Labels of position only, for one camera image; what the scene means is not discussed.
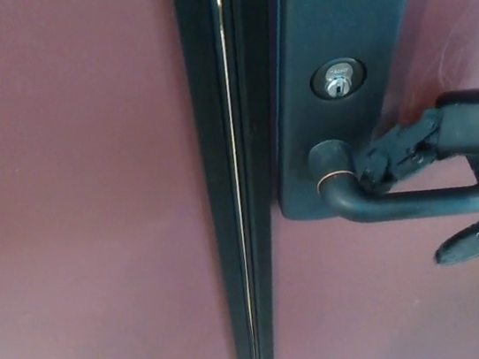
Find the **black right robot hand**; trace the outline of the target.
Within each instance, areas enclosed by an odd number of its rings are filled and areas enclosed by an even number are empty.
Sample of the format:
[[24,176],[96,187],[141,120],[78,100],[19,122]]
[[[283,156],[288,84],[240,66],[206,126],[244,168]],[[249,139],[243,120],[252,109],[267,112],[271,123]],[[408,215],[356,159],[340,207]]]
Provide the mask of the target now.
[[[398,183],[435,162],[464,157],[474,174],[470,187],[392,193]],[[386,201],[389,220],[435,218],[479,211],[479,89],[442,95],[415,124],[395,126],[356,159],[362,191]]]

